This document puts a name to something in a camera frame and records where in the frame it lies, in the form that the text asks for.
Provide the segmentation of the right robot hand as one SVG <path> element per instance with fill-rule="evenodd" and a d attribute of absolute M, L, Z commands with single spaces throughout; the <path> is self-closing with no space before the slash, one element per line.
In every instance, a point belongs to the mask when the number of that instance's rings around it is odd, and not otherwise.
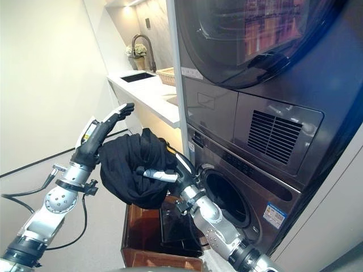
<path fill-rule="evenodd" d="M 175 156 L 177 161 L 175 169 L 159 171 L 139 166 L 136 169 L 136 174 L 153 180 L 166 182 L 170 193 L 179 196 L 186 187 L 194 183 L 195 169 L 192 163 L 183 154 L 177 152 Z"/>

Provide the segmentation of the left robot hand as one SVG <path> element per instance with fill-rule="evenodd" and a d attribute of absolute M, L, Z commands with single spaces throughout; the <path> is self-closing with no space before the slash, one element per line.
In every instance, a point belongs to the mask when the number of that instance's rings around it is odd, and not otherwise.
<path fill-rule="evenodd" d="M 80 141 L 76 145 L 71 161 L 94 169 L 98 164 L 98 149 L 102 146 L 108 133 L 112 131 L 117 122 L 124 120 L 133 111 L 134 103 L 126 103 L 110 112 L 103 121 L 97 122 L 97 120 L 92 120 L 90 126 L 94 125 L 94 130 L 88 134 L 88 138 L 85 141 Z M 86 128 L 85 133 L 81 135 L 80 139 L 86 135 L 89 127 Z"/>

